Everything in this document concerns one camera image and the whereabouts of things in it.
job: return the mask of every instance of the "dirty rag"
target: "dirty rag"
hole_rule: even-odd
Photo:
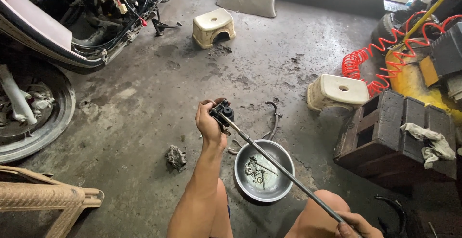
[[[186,158],[186,152],[180,151],[180,148],[178,148],[175,145],[170,145],[169,150],[167,151],[167,154],[165,154],[167,157],[167,161],[176,169],[178,172],[183,171],[186,169],[186,163],[188,162],[188,159]]]
[[[425,169],[433,167],[433,162],[440,158],[445,160],[453,160],[456,158],[456,153],[451,149],[448,141],[442,134],[431,131],[430,129],[424,129],[413,123],[405,123],[400,129],[403,132],[408,131],[414,138],[420,141],[423,141],[424,138],[430,140],[430,147],[422,148]]]

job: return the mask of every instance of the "red coiled air hose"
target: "red coiled air hose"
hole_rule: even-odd
[[[425,13],[425,12],[426,11],[419,11],[419,12],[413,14],[411,17],[409,17],[409,19],[407,19],[406,32],[408,32],[408,30],[407,30],[408,26],[407,25],[408,25],[409,21],[414,17],[414,15]],[[441,31],[441,33],[444,33],[445,32],[444,27],[447,25],[447,23],[449,21],[451,21],[452,19],[457,18],[457,17],[462,17],[462,15],[454,15],[452,17],[447,18],[442,23],[441,26],[439,26],[439,25],[437,25],[435,23],[431,23],[431,22],[427,22],[427,23],[423,24],[422,25],[422,35],[424,36],[425,42],[418,41],[418,40],[413,40],[413,39],[405,40],[404,44],[406,44],[407,48],[409,49],[409,52],[408,53],[393,52],[393,55],[400,61],[400,63],[391,62],[391,61],[386,61],[385,62],[389,66],[394,67],[395,70],[394,69],[391,70],[391,69],[387,69],[387,68],[383,68],[383,67],[380,68],[380,70],[387,72],[387,75],[377,74],[376,76],[380,79],[380,81],[372,81],[367,85],[367,89],[369,91],[369,97],[373,97],[375,94],[382,92],[383,89],[386,89],[386,88],[390,87],[390,83],[388,82],[387,79],[396,77],[398,73],[402,72],[400,67],[403,66],[403,65],[406,65],[406,63],[404,62],[402,57],[413,58],[413,57],[416,56],[414,50],[411,48],[411,46],[409,44],[410,42],[414,42],[414,43],[422,45],[422,46],[430,46],[430,41],[428,40],[428,37],[427,37],[427,35],[425,33],[425,26],[428,26],[428,25],[435,26],[436,28],[438,28]],[[391,33],[395,37],[394,41],[389,41],[389,40],[386,40],[384,38],[379,38],[378,40],[380,42],[381,47],[378,47],[378,46],[371,43],[371,44],[369,44],[368,47],[364,47],[363,49],[353,51],[352,53],[346,55],[343,58],[343,61],[342,61],[342,75],[344,77],[365,81],[364,78],[361,78],[361,74],[360,74],[361,71],[359,69],[359,65],[362,64],[364,61],[366,61],[369,58],[369,55],[371,57],[374,56],[374,54],[371,51],[371,47],[375,47],[376,49],[378,49],[380,51],[385,51],[385,46],[384,46],[383,42],[388,42],[388,43],[391,43],[391,44],[395,44],[395,43],[398,42],[398,36],[396,34],[399,34],[401,36],[406,35],[405,33],[402,33],[401,31],[399,31],[399,30],[397,30],[395,28],[391,29]]]

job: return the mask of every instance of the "stainless steel bowl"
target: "stainless steel bowl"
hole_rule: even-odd
[[[289,153],[279,144],[269,140],[256,140],[255,141],[263,150],[278,161],[286,170],[295,174],[295,167]],[[248,175],[246,168],[251,166],[250,157],[255,157],[257,162],[266,168],[276,172],[279,176],[266,170],[265,168],[256,165],[257,171],[264,170],[265,189],[263,183],[258,183],[257,178],[261,177],[261,172],[255,176]],[[244,145],[236,156],[234,162],[234,176],[240,189],[250,198],[261,202],[274,202],[283,198],[289,193],[292,188],[292,181],[288,179],[282,172],[280,172],[271,162],[263,157],[255,148],[250,144]]]

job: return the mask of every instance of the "scooter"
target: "scooter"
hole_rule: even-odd
[[[104,68],[169,0],[0,0],[0,164],[43,149],[67,127],[75,93],[57,67]]]

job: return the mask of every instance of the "kickstand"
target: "kickstand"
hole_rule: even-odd
[[[181,23],[177,22],[176,25],[169,26],[168,24],[160,22],[159,8],[156,8],[157,19],[152,19],[154,28],[156,29],[156,36],[162,36],[164,34],[165,28],[176,28],[178,26],[183,26]]]

